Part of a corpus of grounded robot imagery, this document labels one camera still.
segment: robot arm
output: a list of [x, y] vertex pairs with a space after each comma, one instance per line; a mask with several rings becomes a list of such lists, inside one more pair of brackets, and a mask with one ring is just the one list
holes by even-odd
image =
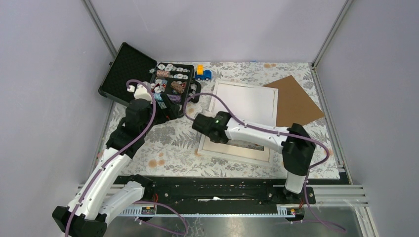
[[227, 112], [198, 114], [192, 128], [209, 137], [215, 143], [242, 140], [277, 151], [282, 154], [284, 167], [288, 171], [285, 183], [286, 190], [294, 194], [301, 193], [316, 146], [314, 143], [280, 133], [291, 133], [309, 138], [304, 128], [296, 123], [290, 128], [270, 127], [252, 122], [248, 122], [247, 125], [277, 131], [278, 133], [275, 135], [241, 125], [231, 118], [231, 115]]
[[140, 175], [135, 175], [131, 181], [105, 200], [106, 194], [116, 180], [120, 171], [130, 162], [137, 150], [144, 144], [144, 137], [130, 146], [124, 153], [110, 160], [114, 154], [133, 141], [147, 126], [150, 120], [151, 106], [146, 99], [133, 100], [126, 109], [126, 117], [121, 119], [117, 129], [112, 132], [107, 149], [104, 151], [98, 165], [87, 180], [87, 184], [76, 194], [66, 207], [58, 206], [52, 217], [65, 232], [71, 213], [69, 234], [73, 237], [101, 237], [105, 234], [107, 225], [127, 206], [140, 199], [150, 199], [153, 193], [152, 181]]

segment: gray wall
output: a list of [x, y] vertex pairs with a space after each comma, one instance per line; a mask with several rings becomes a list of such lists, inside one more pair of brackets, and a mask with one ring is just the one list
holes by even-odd
[[87, 179], [111, 56], [82, 2], [0, 3], [0, 236], [58, 236], [51, 214]]
[[318, 71], [381, 236], [417, 236], [419, 1], [355, 1]]
[[116, 48], [205, 62], [312, 62], [344, 2], [92, 0]]

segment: black joint motor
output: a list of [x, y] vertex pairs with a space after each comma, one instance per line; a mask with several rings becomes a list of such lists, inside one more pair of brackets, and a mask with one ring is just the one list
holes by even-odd
[[[290, 134], [310, 138], [305, 129], [297, 123], [293, 123], [288, 131]], [[285, 169], [295, 175], [307, 175], [316, 145], [313, 142], [288, 137], [285, 142], [282, 142], [282, 146], [284, 147], [282, 149], [282, 157]]]
[[218, 112], [215, 118], [198, 114], [192, 128], [209, 137], [212, 142], [225, 144], [228, 142], [225, 130], [227, 130], [227, 123], [230, 118], [231, 115], [223, 111]]
[[[52, 213], [54, 221], [62, 232], [65, 232], [71, 212], [68, 207], [58, 206]], [[106, 214], [98, 214], [95, 220], [86, 220], [84, 215], [74, 215], [69, 235], [72, 237], [102, 237], [108, 225], [105, 222]]]
[[[117, 129], [111, 133], [106, 143], [107, 147], [121, 150], [140, 135], [146, 128], [152, 114], [150, 102], [144, 99], [132, 100], [126, 108], [125, 114], [126, 116], [121, 119]], [[144, 144], [144, 137], [145, 135], [128, 147], [124, 153], [133, 158], [137, 150]]]

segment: brown cardboard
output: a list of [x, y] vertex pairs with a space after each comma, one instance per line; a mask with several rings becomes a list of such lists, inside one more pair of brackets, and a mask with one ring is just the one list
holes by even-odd
[[277, 127], [291, 127], [293, 123], [306, 125], [325, 116], [293, 76], [264, 86], [278, 89]]

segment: floral tablecloth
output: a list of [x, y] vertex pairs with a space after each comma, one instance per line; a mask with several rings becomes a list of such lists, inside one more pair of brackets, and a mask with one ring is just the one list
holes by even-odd
[[[181, 64], [192, 64], [196, 67], [198, 63], [182, 62]], [[308, 63], [199, 64], [202, 64], [205, 70], [212, 71], [212, 80], [201, 82], [202, 92], [212, 92], [216, 80], [265, 85], [292, 75], [320, 107]], [[186, 111], [187, 114], [194, 117], [203, 108], [207, 109], [209, 105], [210, 97], [201, 96], [199, 103], [189, 103]], [[119, 120], [124, 116], [125, 107], [116, 104], [112, 111], [105, 141], [108, 140]], [[191, 125], [192, 122], [187, 118], [179, 118], [154, 126], [145, 137], [145, 144], [135, 154], [132, 162], [122, 170], [122, 175], [286, 178], [287, 171], [283, 166], [282, 156], [278, 153], [274, 155], [275, 165], [273, 167], [244, 164], [197, 154], [201, 134], [193, 130]], [[325, 143], [332, 154], [326, 163], [315, 167], [310, 172], [310, 178], [339, 178], [325, 119], [318, 119], [304, 128], [312, 138]], [[324, 150], [317, 146], [312, 163], [323, 159], [325, 154]]]

